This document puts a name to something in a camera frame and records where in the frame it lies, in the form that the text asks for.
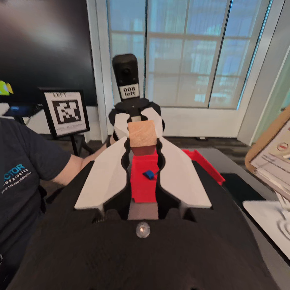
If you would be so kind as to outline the person's dark navy shirt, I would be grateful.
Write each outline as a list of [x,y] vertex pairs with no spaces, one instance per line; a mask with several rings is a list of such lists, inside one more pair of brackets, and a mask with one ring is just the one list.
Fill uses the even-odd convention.
[[40,180],[53,180],[71,154],[25,125],[1,118],[4,162],[0,194],[1,289],[16,274],[38,221],[46,195]]

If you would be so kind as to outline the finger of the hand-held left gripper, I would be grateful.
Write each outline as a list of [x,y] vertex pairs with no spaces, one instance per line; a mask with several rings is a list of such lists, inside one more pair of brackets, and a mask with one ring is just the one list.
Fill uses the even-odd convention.
[[155,131],[157,137],[163,136],[163,120],[154,108],[146,108],[142,111],[142,115],[148,120],[154,121]]
[[129,137],[128,122],[130,115],[127,113],[118,113],[115,115],[114,132],[118,138]]

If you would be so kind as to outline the black flat pad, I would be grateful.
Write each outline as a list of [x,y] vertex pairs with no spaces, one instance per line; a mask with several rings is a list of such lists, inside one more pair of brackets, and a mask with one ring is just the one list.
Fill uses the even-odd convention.
[[237,174],[222,173],[221,176],[225,179],[223,187],[228,190],[236,202],[242,204],[244,201],[266,200]]

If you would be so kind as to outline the person's left forearm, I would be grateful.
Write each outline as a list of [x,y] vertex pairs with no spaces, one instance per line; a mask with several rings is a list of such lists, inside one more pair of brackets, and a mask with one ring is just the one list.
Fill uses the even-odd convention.
[[110,145],[114,144],[116,141],[113,136],[108,137],[107,142],[95,153],[92,155],[81,158],[75,155],[71,155],[67,165],[64,169],[51,181],[54,183],[67,186],[80,172],[81,170],[91,161],[95,161],[95,159],[105,151]]

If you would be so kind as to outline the white framed window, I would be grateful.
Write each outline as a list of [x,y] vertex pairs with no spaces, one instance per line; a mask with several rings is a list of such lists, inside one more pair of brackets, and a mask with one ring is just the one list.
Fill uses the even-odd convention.
[[109,60],[132,53],[165,136],[237,137],[272,1],[96,1]]

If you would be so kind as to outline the printed instruction sheet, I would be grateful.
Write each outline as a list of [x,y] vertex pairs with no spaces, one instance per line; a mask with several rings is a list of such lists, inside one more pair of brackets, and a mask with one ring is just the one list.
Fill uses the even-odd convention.
[[256,177],[276,192],[290,194],[290,129],[288,121],[277,136],[252,161]]

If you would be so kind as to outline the white board stand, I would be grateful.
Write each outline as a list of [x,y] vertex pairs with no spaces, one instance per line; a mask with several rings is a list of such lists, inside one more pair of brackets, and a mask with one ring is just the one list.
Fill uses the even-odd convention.
[[278,201],[243,201],[244,209],[290,259],[290,202],[275,192]]

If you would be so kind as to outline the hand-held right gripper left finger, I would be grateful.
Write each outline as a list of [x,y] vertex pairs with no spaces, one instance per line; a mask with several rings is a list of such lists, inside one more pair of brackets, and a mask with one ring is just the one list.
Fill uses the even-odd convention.
[[75,209],[122,210],[130,206],[130,151],[129,138],[123,137],[95,159]]

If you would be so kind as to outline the red plastic bin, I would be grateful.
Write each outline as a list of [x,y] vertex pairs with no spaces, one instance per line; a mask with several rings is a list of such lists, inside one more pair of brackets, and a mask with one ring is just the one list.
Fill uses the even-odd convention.
[[[190,151],[182,150],[190,157],[192,161],[196,161],[201,167],[220,185],[222,186],[225,179],[214,168],[214,166],[197,150]],[[133,156],[131,168],[131,190],[132,198],[136,203],[155,203],[155,190],[157,183],[157,175],[155,180],[149,180],[143,176],[143,172],[151,170],[158,171],[158,154],[155,151],[152,155],[147,156]]]

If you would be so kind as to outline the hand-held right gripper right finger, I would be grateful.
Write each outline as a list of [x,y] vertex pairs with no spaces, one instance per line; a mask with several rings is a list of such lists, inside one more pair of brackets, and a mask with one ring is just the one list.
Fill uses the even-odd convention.
[[211,208],[190,157],[164,137],[158,140],[156,201],[162,208]]

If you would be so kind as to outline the tan wooden block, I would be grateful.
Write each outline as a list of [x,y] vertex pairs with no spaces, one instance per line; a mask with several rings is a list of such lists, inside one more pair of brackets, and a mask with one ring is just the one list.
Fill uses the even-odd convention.
[[134,156],[147,156],[155,152],[157,135],[152,120],[128,123],[130,147]]

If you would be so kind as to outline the large black wall screen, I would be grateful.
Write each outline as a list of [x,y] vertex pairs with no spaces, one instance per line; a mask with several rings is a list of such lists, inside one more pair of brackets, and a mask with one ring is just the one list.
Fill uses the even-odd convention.
[[97,106],[85,0],[0,1],[0,54],[1,80],[82,89]]

